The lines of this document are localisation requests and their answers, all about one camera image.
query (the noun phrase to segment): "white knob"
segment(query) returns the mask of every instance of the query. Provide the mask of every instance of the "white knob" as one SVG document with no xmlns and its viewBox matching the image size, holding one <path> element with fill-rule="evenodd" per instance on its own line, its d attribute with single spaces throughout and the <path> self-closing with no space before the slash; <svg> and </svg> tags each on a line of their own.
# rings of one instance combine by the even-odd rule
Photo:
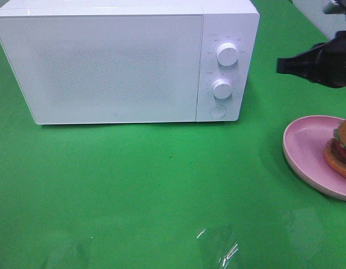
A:
<svg viewBox="0 0 346 269">
<path fill-rule="evenodd" d="M 222 66 L 232 66 L 239 58 L 237 46 L 230 42 L 220 45 L 216 53 Z"/>
<path fill-rule="evenodd" d="M 227 79 L 216 80 L 213 84 L 214 96 L 218 99 L 228 98 L 233 92 L 233 86 L 231 82 Z"/>
</svg>

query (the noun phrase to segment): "microwave door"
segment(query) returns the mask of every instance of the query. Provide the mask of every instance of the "microwave door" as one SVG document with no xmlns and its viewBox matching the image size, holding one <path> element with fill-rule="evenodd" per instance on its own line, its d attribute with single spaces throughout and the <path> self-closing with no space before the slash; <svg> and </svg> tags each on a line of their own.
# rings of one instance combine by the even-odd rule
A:
<svg viewBox="0 0 346 269">
<path fill-rule="evenodd" d="M 195 121 L 201 29 L 202 15 L 0 18 L 38 124 Z"/>
</svg>

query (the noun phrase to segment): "round button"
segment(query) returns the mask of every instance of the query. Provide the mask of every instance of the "round button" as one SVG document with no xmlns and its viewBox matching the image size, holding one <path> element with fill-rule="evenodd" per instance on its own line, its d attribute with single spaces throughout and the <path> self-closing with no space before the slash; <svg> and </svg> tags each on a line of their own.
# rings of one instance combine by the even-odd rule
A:
<svg viewBox="0 0 346 269">
<path fill-rule="evenodd" d="M 210 109 L 210 115 L 215 119 L 221 119 L 225 116 L 226 112 L 227 109 L 223 105 L 216 105 L 215 107 Z"/>
<path fill-rule="evenodd" d="M 224 78 L 216 80 L 213 84 L 213 94 L 218 99 L 228 98 L 233 92 L 232 84 Z"/>
<path fill-rule="evenodd" d="M 222 66 L 232 66 L 239 57 L 237 46 L 230 42 L 220 45 L 216 53 L 218 56 L 218 62 Z"/>
</svg>

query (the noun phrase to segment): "microwave control panel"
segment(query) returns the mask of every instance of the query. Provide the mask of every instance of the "microwave control panel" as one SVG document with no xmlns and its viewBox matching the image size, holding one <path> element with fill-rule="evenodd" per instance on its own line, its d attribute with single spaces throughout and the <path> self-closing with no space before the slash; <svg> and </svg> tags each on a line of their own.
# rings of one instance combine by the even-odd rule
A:
<svg viewBox="0 0 346 269">
<path fill-rule="evenodd" d="M 237 120 L 258 13 L 204 15 L 196 121 Z"/>
</svg>

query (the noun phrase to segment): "green surface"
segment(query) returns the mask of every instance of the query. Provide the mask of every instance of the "green surface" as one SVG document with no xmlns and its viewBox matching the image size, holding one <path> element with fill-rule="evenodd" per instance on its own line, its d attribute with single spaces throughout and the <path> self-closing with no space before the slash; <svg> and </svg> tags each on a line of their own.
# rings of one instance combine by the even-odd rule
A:
<svg viewBox="0 0 346 269">
<path fill-rule="evenodd" d="M 325 38 L 288 1 L 254 3 L 237 122 L 37 126 L 0 46 L 0 269 L 215 269 L 235 243 L 226 268 L 346 268 L 346 202 L 282 152 L 294 119 L 345 118 L 346 88 L 276 74 Z"/>
</svg>

